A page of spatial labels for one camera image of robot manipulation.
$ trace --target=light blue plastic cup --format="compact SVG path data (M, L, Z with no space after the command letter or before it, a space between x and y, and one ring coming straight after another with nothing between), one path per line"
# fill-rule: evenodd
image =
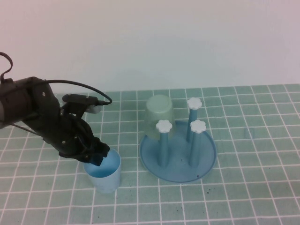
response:
M115 149L109 150L100 166L85 163L84 170L98 192L111 193L120 186L121 157Z

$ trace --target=white grout line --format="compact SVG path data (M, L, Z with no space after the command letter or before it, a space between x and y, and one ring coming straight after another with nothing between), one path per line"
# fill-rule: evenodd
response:
M223 101L222 101L222 99L221 99L221 105L222 105L222 108L223 108L223 112L224 112L224 114L225 114L225 110L224 110L224 106L223 106ZM227 126L229 127L229 123L228 123L228 120L227 120L226 117L225 117L225 120L226 120ZM232 135L230 129L229 129L229 134L230 134L231 139L233 140L233 135ZM233 147L234 147L234 150L235 150L235 152L236 152L236 157L237 157L237 159L238 159L238 163L239 163L239 166L240 166L240 171L241 171L241 173L242 173L242 177L243 177L243 180L244 180L244 183L245 183L245 186L246 186L246 191L247 191L248 197L249 197L249 199L250 199L249 189L248 189L248 186L246 185L246 179L245 179L245 176L244 176L244 172L243 172L243 170L242 170L242 168L241 168L240 159L239 159L238 152L237 152L237 150L236 150L236 147L235 147L235 143L234 143L234 142L233 142ZM254 214L256 223L257 223L257 225L259 225L258 219L257 219L257 217L256 217L256 212L255 212L255 209L254 209L254 206L253 206L253 202L252 202L251 199L250 199L250 204L251 204L251 208L252 208L252 211L253 211L253 214Z
M207 113L207 109L205 109L205 112L206 112L206 115L207 115L207 121L208 121L208 124L209 124L209 127L210 127L210 119L208 117L208 113ZM225 182L224 182L224 178L223 178L223 173L222 173L222 170L221 170L221 166L220 166L220 162L219 162L219 158L217 156L217 163L218 163L218 167L220 169L220 174L221 174L221 179L222 179L222 184L223 184L223 188L224 188L224 191L225 191L225 196L226 196L226 201L227 201L227 205L228 205L228 209L229 209L229 213L230 213L230 218L231 218L231 221L232 221L232 224L234 225L234 220L233 220L233 214L232 214L232 210L231 210L231 207L230 207L230 204L229 204L229 201L228 201L228 194L227 194L227 190L226 190L226 185L225 185ZM201 184L202 184L202 192L203 192L203 197L205 198L205 192L204 192L204 187L203 187L203 182L202 182L202 179L201 179ZM207 211L207 219L209 219L209 215L208 215L208 210L207 210L207 206L205 204L205 207L206 207L206 211Z
M259 108L259 106L257 106L257 107L258 107L258 110L259 110L260 114L262 114L261 109ZM270 188L270 185L269 185L267 176L266 176L266 174L265 174L265 172L264 172L264 169L263 169L263 167L262 167L262 162L261 162L261 160L260 160L260 158L259 158L259 155L258 155L256 146L255 146L255 143L254 143L254 140L253 140L254 138L253 138L253 136L252 136L252 133L250 132L250 129L249 129L249 127L248 127L248 124L247 124L247 121L246 121L246 119L245 119L245 115L244 115L244 112L243 112L242 108L240 108L240 110L241 110L242 115L243 115L243 117L244 117L244 121L245 121L246 126L247 126L247 131L248 131L249 134L251 135L251 141L252 141L252 144L253 144L253 146L254 146L255 153L256 153L256 156L257 156L258 161L259 161L259 165L260 165L260 167L261 167L261 169L262 169L262 173L263 173L264 179L266 180L267 187L268 187L268 190L269 190L269 193L270 193L270 196L271 196L273 205L274 205L274 207L275 207L276 214L277 214L277 216L279 217L279 212L278 212L277 206L276 206L276 204L275 204L274 196L273 196L273 194L272 194L272 192L271 192L271 188Z

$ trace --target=green tile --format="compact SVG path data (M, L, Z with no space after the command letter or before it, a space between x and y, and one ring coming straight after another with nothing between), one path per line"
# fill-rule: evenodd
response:
M265 104L265 103L273 103L273 98L271 94L258 94L255 95L256 101L259 104Z
M69 208L49 209L46 224L57 225L66 224Z
M251 140L234 141L237 152L252 152L255 151L254 145Z
M72 205L92 205L94 190L74 190Z
M136 157L136 145L120 145L119 154L123 157Z
M0 191L1 192L9 192L10 186L13 182L12 178L0 178Z
M277 104L277 108L280 114L296 113L292 103L288 104Z
M292 102L300 102L300 93L290 93Z
M218 155L221 167L237 167L239 166L238 158L235 154Z
M295 150L293 142L290 138L274 139L273 141L278 151Z
M300 126L287 127L291 137L299 137L300 136Z
M258 153L262 165L280 165L280 160L275 152Z
M108 145L117 145L118 139L118 134L103 134L101 137L101 140Z
M86 117L86 121L88 123L90 122L101 122L102 121L102 112L99 112L97 114L88 113Z
M211 106L221 106L221 98L220 97L205 97L205 106L211 107Z
M252 89L255 94L269 93L269 88L267 85L252 86Z
M238 105L239 101L236 96L221 97L223 105Z
M17 163L19 161L22 150L17 151L3 151L1 162L3 163Z
M279 156L283 165L300 164L299 155L296 152L280 152Z
M256 153L239 154L241 166L260 166Z
M139 203L157 203L159 202L158 187L140 187Z
M181 186L183 201L203 201L203 192L201 186Z
M139 186L157 186L158 179L148 171L139 172Z
M270 182L269 186L274 198L293 196L288 182Z
M54 177L36 177L33 182L33 191L48 191L52 189Z
M95 192L94 205L108 205L114 204L115 192L110 194L102 194L98 191Z
M45 220L45 217L46 217L46 211L43 209L27 210L22 224L23 225L39 224L41 221Z
M186 220L192 219L206 219L206 207L203 202L185 203L184 214Z
M223 183L219 169L212 169L204 178L203 184Z
M235 87L236 92L241 95L241 94L252 94L252 90L250 86L238 86Z
M123 158L121 164L121 171L136 171L137 161L136 158Z
M280 116L274 115L274 116L264 116L264 121L266 122L267 126L280 126L283 125L283 122L280 118Z
M261 116L246 116L245 119L248 127L264 126L263 118Z
M236 95L234 87L220 87L220 95Z
M9 139L6 150L10 149L23 149L24 144L25 144L26 138L22 139Z
M204 195L206 201L226 200L226 194L223 184L204 185Z
M287 93L280 93L280 94L272 94L274 102L276 103L285 103L290 102L290 97Z
M117 204L136 203L136 188L120 188L117 191Z
M227 118L228 125L230 128L237 128L237 127L245 127L246 123L244 117L236 116L236 117L228 117Z
M246 182L265 181L261 168L242 168Z
M187 97L191 98L191 97L202 97L202 91L201 88L190 88L187 89Z
M208 202L207 211L210 219L230 218L227 202Z
M170 90L170 97L171 98L185 98L186 97L186 91L185 91L185 89Z
M282 120L285 123L285 125L287 125L287 126L300 124L300 118L298 115L282 115Z
M257 105L242 105L241 107L245 116L260 115Z
M29 198L28 208L48 207L49 200L50 200L50 191L32 192Z
M120 120L120 112L104 112L103 122L117 122Z
M269 89L271 93L286 92L285 87L282 84L269 85Z
M257 151L275 151L275 147L271 139L254 140Z
M226 116L242 116L242 111L239 105L224 106Z
M122 174L120 187L135 187L135 186L136 186L136 173L124 172Z
M256 216L276 216L275 207L272 200L252 200Z
M37 163L19 163L18 168L16 169L16 176L33 176L35 171L36 171L36 167L37 167ZM14 174L14 167L13 165L11 166L7 166L5 165L5 168L2 168L0 166L0 171L2 170L2 172L0 174L3 175L13 175Z
M300 85L298 83L285 84L288 92L300 92Z
M286 180L285 172L281 166L264 167L263 171L268 181Z
M244 181L240 168L225 168L225 169L221 169L221 171L225 183Z
M202 88L204 97L219 96L218 88Z
M57 174L64 174L64 173L76 173L78 162L76 161L60 161Z
M188 104L187 104L187 100L186 99L173 99L172 100L173 103L173 108L187 108Z
M248 128L231 128L230 129L232 138L234 140L239 140L239 139L250 139L250 133L248 131Z
M119 132L119 122L103 123L102 133L118 133Z
M276 199L275 204L281 216L300 214L295 199Z
M114 207L94 207L92 224L113 223Z
M208 117L222 117L224 116L224 111L221 106L207 108Z
M52 193L50 207L69 206L71 203L72 191L55 191Z
M281 218L281 220L283 224L298 225L300 221L300 217L283 217Z
M104 111L119 111L120 110L120 102L112 102L110 105L106 105L104 107Z
M3 217L1 220L2 224L21 224L23 219L24 210L6 210L3 212Z
M180 187L179 186L160 187L160 201L162 203L180 202L181 201Z
M136 144L136 133L122 133L120 136L120 144Z
M139 221L159 221L159 204L139 205Z
M247 184L251 198L271 198L271 194L266 183Z
M72 189L75 175L56 176L54 190Z
M273 138L289 136L285 127L269 127L268 129Z
M238 97L241 105L256 104L254 95L238 95Z
M290 180L300 180L299 169L300 169L300 165L285 166L287 177Z
M232 141L215 142L218 153L235 152Z
M273 115L278 114L275 104L260 104L259 108L262 112L262 115Z
M71 207L69 223L71 224L89 224L92 207Z
M162 204L162 220L183 220L183 210L181 203Z
M16 177L11 191L30 191L33 177Z
M211 128L227 128L227 122L225 118L210 118Z
M250 201L232 201L230 208L233 218L245 218L254 216Z
M6 209L25 208L29 193L10 193L8 196Z
M188 110L187 109L174 109L175 119L187 119Z

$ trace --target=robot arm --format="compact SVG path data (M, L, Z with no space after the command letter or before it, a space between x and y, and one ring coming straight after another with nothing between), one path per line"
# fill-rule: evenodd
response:
M66 103L60 107L50 88L51 81L29 77L14 82L4 80L3 74L0 80L0 128L22 121L56 148L60 156L101 164L110 148L94 137L82 115L93 106L110 104L109 97L109 102L105 102L69 94L63 97Z

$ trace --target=black cable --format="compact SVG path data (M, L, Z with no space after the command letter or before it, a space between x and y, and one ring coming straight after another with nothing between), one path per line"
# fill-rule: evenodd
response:
M110 103L113 102L112 99L108 95L106 95L105 93L103 93L102 91L100 91L96 88L93 88L93 87L88 86L88 85L83 84L83 83L79 83L79 82L75 82L75 81L66 81L66 80L45 80L45 81L40 81L40 82L29 84L29 85L20 86L20 87L17 87L15 89L12 89L12 90L9 90L9 91L5 92L3 95L0 96L0 98L4 97L4 96L6 96L10 93L13 93L15 91L18 91L18 90L32 88L32 87L35 87L35 86L38 86L38 85L50 84L50 83L67 83L67 84L72 84L72 85L76 85L76 86L80 86L80 87L90 89L90 90L102 95L103 97L105 97L109 100L108 102L102 102L102 105L109 105Z
M8 73L11 70L11 68L13 67L13 60L9 57L9 55L7 55L4 52L0 52L0 55L3 56L5 59L7 59L10 63L10 68L7 71L5 71L3 74L1 74L1 76L0 76L0 82L4 83L4 74Z

